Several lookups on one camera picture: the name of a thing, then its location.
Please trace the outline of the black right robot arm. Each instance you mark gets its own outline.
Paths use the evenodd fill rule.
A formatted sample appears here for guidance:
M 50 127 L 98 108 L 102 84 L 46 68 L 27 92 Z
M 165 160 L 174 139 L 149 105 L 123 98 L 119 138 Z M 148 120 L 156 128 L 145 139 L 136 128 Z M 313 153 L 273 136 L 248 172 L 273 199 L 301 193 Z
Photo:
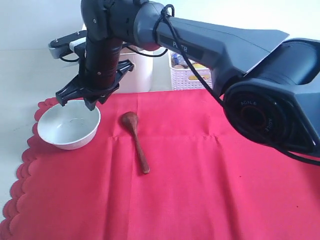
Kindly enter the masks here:
M 320 155 L 320 42 L 280 30 L 241 29 L 177 18 L 171 4 L 83 0 L 79 72 L 55 96 L 104 103 L 133 64 L 123 47 L 161 47 L 211 71 L 207 91 L 245 138 L 305 163 Z

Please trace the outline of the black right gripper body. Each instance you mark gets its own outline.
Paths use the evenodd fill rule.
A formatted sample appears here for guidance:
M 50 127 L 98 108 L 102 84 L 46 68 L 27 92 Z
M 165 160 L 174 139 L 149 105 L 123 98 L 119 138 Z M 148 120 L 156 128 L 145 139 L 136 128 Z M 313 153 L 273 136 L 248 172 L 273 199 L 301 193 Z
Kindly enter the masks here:
M 106 95 L 134 69 L 130 60 L 120 61 L 122 47 L 120 39 L 86 40 L 84 72 L 78 75 L 85 97 Z

